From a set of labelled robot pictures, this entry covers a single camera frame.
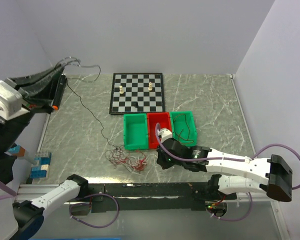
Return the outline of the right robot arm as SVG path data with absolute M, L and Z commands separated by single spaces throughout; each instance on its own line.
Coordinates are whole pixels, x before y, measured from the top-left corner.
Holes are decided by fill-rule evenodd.
M 293 171 L 280 156 L 251 159 L 203 146 L 187 147 L 174 138 L 156 149 L 162 169 L 175 165 L 191 172 L 210 173 L 209 196 L 220 199 L 234 193 L 265 193 L 279 202 L 292 201 Z

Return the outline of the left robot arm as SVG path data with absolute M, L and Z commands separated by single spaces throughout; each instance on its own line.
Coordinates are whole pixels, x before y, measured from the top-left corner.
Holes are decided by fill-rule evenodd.
M 10 153 L 36 114 L 50 114 L 62 96 L 65 65 L 24 77 L 0 80 L 0 240 L 28 240 L 46 218 L 67 202 L 89 195 L 88 181 L 76 174 L 58 185 L 21 185 L 15 164 L 26 152 Z

